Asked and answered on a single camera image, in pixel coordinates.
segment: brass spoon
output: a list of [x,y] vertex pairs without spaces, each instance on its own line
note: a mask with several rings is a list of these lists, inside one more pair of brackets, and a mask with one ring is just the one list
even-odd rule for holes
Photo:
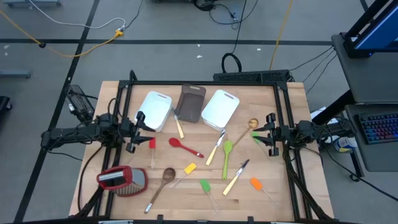
[[236,142],[233,144],[232,147],[235,147],[235,145],[237,145],[237,143],[243,138],[243,136],[252,128],[257,128],[259,126],[259,121],[256,118],[252,118],[249,120],[249,127],[247,128],[247,130],[238,138],[238,140],[236,140]]
[[155,195],[152,197],[152,200],[150,200],[147,208],[145,209],[144,213],[147,214],[152,207],[152,204],[155,202],[157,196],[160,194],[160,191],[162,191],[162,188],[173,181],[175,178],[175,170],[173,168],[167,168],[163,172],[163,177],[162,177],[162,184],[160,185],[159,189],[157,189]]

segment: white container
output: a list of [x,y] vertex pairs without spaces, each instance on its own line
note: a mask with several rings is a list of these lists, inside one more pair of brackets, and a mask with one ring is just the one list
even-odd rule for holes
[[[145,97],[144,102],[142,102],[142,105],[138,111],[142,111],[145,114],[145,124],[159,132],[166,123],[166,119],[169,116],[171,107],[171,97],[157,93],[155,91],[150,91]],[[134,116],[136,122],[138,111]]]
[[238,105],[239,99],[237,97],[224,90],[217,90],[201,112],[201,117],[205,124],[221,131],[225,128]]
[[335,141],[335,149],[339,152],[352,152],[354,148],[358,147],[355,138],[339,138]]

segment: wooden table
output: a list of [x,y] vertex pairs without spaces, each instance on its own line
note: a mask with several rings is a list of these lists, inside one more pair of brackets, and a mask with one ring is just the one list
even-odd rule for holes
[[[103,82],[96,105],[96,114],[107,112],[108,102],[116,96],[117,86],[118,82]],[[271,86],[213,85],[204,87],[206,88],[206,97],[203,107],[206,106],[214,92],[218,89],[225,90],[240,99],[237,110],[227,124],[226,136],[223,142],[227,139],[235,141],[247,128],[249,119],[257,118],[262,126],[266,123],[267,114],[272,112],[277,114],[274,92]],[[311,117],[303,84],[288,83],[288,87],[294,121],[298,123],[303,119],[310,120]],[[173,106],[176,107],[181,86],[134,85],[129,107],[129,117],[131,120],[134,119],[134,115],[146,97],[146,94],[152,90],[170,96]],[[282,91],[280,91],[280,98],[284,111],[284,120],[287,123]],[[173,148],[169,145],[169,138],[179,138],[172,114],[169,115],[160,133],[143,131],[141,133],[143,136],[155,136],[157,140],[155,169],[152,170],[150,168],[151,151],[148,149],[148,142],[138,146],[134,154],[126,152],[124,150],[125,146],[123,146],[120,164],[144,168],[149,178],[148,189],[133,197],[115,197],[111,218],[155,220],[158,214],[163,214],[165,220],[244,221],[248,219],[248,216],[253,216],[255,221],[294,220],[287,172],[282,156],[272,158],[266,156],[260,145],[256,144],[250,135],[247,134],[229,155],[228,179],[227,181],[222,181],[221,176],[224,163],[222,147],[219,147],[216,151],[211,165],[205,165],[207,157],[210,155],[220,133],[206,125],[202,120],[199,120],[196,124],[181,121],[181,125],[185,133],[185,138],[181,139],[181,142],[201,152],[205,155],[205,158],[200,159],[183,149]],[[82,167],[99,146],[100,144],[95,142],[86,147]],[[318,151],[315,143],[309,144],[308,147],[314,151]],[[81,190],[82,205],[88,201],[98,186],[96,176],[101,172],[104,152],[105,150],[102,149],[90,162],[85,171],[83,188]],[[301,155],[308,191],[319,206],[324,209],[326,214],[332,217],[333,212],[319,155],[306,149],[301,150]],[[222,192],[246,159],[250,159],[249,164],[229,194],[224,196]],[[183,169],[191,162],[194,162],[197,168],[190,175],[186,176],[174,189],[169,189],[166,185],[155,201],[151,211],[148,214],[144,214],[144,209],[159,188],[164,169],[172,167],[176,170],[177,177],[180,177],[184,173]],[[252,177],[256,177],[262,182],[264,188],[272,195],[274,200],[278,201],[279,207],[275,206],[264,192],[257,191],[250,184],[249,181]],[[199,184],[200,179],[209,180],[212,195],[220,208],[219,213],[215,213],[208,196],[201,189],[201,185]],[[78,185],[76,185],[70,214],[77,212],[77,190]],[[305,217],[301,193],[297,188],[296,191],[301,217]],[[107,193],[105,191],[103,195],[100,214],[104,214]]]

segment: metal grater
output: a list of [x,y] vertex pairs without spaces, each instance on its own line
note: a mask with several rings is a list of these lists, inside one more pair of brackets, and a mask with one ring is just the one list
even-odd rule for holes
[[144,169],[117,166],[97,175],[97,182],[104,190],[120,197],[130,197],[146,190],[148,182]]

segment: concrete floor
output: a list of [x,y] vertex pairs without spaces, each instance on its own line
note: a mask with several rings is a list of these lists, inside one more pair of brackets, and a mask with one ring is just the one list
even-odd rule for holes
[[[223,2],[232,11],[241,13],[242,1]],[[69,0],[64,1],[62,7],[46,7],[44,10],[60,21],[85,23],[93,3],[94,0]],[[130,21],[135,16],[139,3],[138,0],[101,0],[93,25],[97,26],[113,17],[123,17]],[[240,39],[276,40],[288,3],[289,0],[260,0],[253,14],[244,22]],[[253,4],[254,0],[249,0],[247,8],[251,9]],[[76,40],[75,44],[49,44],[66,54],[75,53],[83,28],[57,25],[38,11],[28,8],[10,9],[0,4],[0,10],[37,38]],[[330,41],[332,34],[347,31],[363,12],[359,0],[295,1],[282,40]],[[218,9],[214,12],[214,17],[229,22],[228,15],[224,13]],[[119,26],[118,22],[114,22],[104,29],[90,30],[87,39],[108,39]],[[25,36],[5,19],[0,19],[0,30],[0,68],[26,68],[32,71],[32,78],[28,80],[0,80],[0,95],[10,96],[14,103],[0,132],[0,170],[3,170],[3,180],[8,183],[0,186],[0,203],[3,205],[0,209],[0,223],[7,223],[12,222],[16,215],[40,150],[40,133],[48,128],[72,59],[58,57],[35,44],[12,43],[10,39],[25,39]],[[144,0],[140,16],[120,39],[235,38],[236,31],[230,26],[215,24],[207,12],[201,12],[190,4],[154,4]],[[296,45],[279,46],[273,69],[293,68],[329,47],[325,44],[295,43]],[[93,44],[85,44],[83,51],[92,46]],[[97,95],[102,81],[127,79],[130,69],[136,72],[140,80],[211,80],[214,73],[221,72],[223,54],[232,48],[233,45],[228,44],[201,44],[200,47],[196,44],[105,45],[80,58],[72,83],[80,85],[86,94]],[[267,70],[273,49],[273,45],[239,45],[236,55],[242,61],[244,71]],[[293,74],[296,81],[301,82],[320,60],[295,70]],[[307,90],[317,79],[324,64],[305,82]],[[228,71],[236,71],[232,61],[227,61],[226,66]],[[310,109],[328,106],[347,89],[339,61],[335,59],[308,94]],[[71,124],[78,122],[64,106],[57,127],[69,127]],[[56,151],[82,157],[84,146],[67,145]],[[348,155],[334,156],[352,169]],[[367,185],[350,181],[348,174],[327,155],[323,155],[323,159],[336,218],[347,222],[396,223],[398,214],[395,202]],[[80,162],[67,157],[49,154],[24,221],[66,217],[80,165]],[[366,172],[365,175],[368,181],[392,195],[398,195],[396,173]]]

